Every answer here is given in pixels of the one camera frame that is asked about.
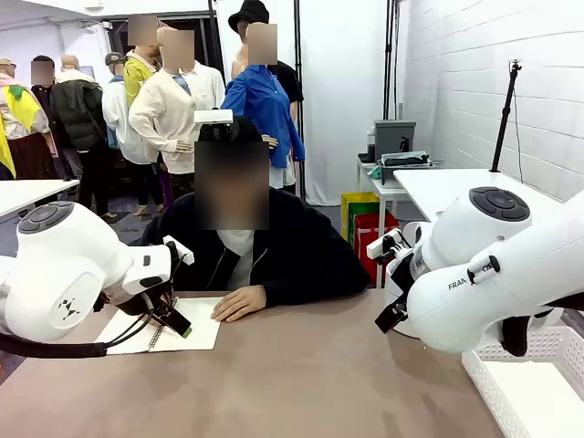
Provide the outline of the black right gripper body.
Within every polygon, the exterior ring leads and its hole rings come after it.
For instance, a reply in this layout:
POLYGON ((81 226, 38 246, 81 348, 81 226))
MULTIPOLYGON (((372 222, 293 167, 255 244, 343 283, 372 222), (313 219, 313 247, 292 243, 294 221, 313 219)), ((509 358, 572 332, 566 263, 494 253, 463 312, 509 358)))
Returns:
POLYGON ((386 287, 389 293, 389 304, 398 300, 406 305, 408 294, 414 282, 427 272, 422 250, 418 248, 400 251, 388 265, 388 269, 386 287))

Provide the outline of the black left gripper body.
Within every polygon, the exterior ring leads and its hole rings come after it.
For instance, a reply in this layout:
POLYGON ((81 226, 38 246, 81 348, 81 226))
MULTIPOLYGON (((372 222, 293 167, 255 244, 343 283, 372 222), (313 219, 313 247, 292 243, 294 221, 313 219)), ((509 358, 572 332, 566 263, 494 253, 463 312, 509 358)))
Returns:
POLYGON ((120 280, 107 288, 109 303, 128 315, 138 316, 156 310, 172 295, 172 280, 165 276, 148 276, 128 283, 120 280))

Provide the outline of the person's left hand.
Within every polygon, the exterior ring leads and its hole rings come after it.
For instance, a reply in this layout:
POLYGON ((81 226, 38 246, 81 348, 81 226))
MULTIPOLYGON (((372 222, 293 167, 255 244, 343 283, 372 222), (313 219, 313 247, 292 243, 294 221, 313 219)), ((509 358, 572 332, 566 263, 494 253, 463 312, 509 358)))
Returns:
POLYGON ((234 322, 266 307, 266 292, 262 286, 240 287, 224 296, 214 307, 211 319, 234 322))

